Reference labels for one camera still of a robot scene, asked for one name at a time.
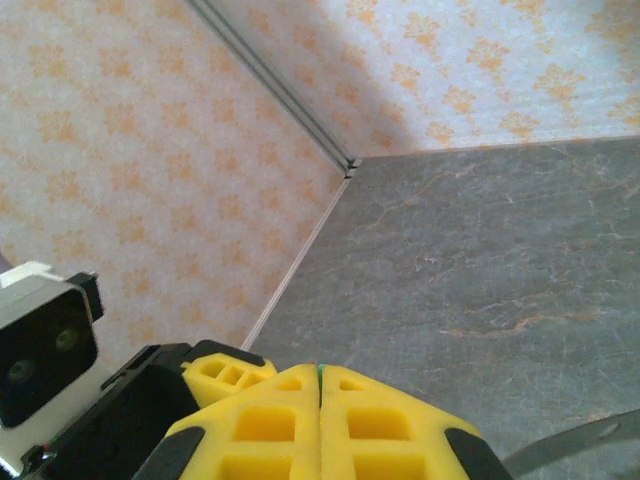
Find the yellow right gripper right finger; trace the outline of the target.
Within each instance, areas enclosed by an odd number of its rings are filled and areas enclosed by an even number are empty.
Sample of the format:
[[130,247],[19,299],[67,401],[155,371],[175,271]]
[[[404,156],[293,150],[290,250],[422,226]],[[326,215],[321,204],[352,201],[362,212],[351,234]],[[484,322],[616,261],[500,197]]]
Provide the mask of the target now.
[[476,427],[345,367],[320,368],[324,479],[510,479]]

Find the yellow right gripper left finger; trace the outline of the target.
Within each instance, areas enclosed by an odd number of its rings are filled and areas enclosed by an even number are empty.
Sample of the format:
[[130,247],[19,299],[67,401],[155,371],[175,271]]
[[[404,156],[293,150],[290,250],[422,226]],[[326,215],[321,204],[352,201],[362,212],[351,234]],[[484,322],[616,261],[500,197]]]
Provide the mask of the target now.
[[317,367],[289,368],[174,423],[136,479],[319,479]]

